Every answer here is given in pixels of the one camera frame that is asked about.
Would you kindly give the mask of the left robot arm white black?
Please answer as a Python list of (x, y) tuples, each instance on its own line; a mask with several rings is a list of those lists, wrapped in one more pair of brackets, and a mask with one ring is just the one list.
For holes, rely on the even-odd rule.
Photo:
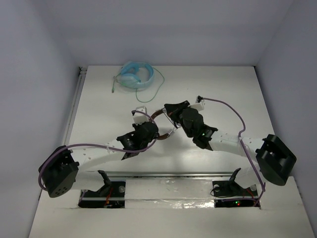
[(133, 127), (134, 131), (106, 144), (57, 147), (39, 167), (39, 186), (51, 198), (70, 190), (92, 190), (98, 195), (106, 195), (110, 183), (105, 170), (99, 166), (139, 155), (153, 146), (159, 134), (157, 125), (150, 121)]

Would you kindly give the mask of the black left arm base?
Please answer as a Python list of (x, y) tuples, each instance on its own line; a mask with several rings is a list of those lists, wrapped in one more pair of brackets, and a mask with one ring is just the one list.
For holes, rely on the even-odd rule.
[(78, 206), (80, 208), (125, 208), (125, 180), (111, 181), (105, 171), (98, 170), (103, 178), (103, 186), (97, 191), (81, 190)]

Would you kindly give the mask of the brown silver headphones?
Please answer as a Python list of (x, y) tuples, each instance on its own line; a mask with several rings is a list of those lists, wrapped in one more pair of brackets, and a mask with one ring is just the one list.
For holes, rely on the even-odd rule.
[(158, 140), (168, 139), (180, 128), (180, 125), (174, 124), (173, 121), (168, 117), (165, 108), (155, 111), (151, 117), (159, 128)]

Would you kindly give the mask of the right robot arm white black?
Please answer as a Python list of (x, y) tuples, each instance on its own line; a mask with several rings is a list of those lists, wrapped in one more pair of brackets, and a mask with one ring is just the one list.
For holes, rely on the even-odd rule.
[(252, 185), (266, 182), (286, 185), (297, 158), (278, 136), (242, 137), (240, 133), (233, 135), (208, 126), (199, 113), (204, 107), (191, 105), (188, 101), (165, 104), (164, 108), (173, 123), (180, 125), (199, 148), (227, 152), (249, 160), (250, 167), (238, 168), (232, 174), (228, 187), (233, 194), (239, 195)]

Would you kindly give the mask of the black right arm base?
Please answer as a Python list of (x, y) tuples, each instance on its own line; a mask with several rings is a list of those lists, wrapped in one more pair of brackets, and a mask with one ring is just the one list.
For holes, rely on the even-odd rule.
[(229, 180), (212, 182), (210, 195), (214, 198), (215, 208), (260, 207), (257, 190), (242, 188), (235, 181), (241, 168), (236, 169)]

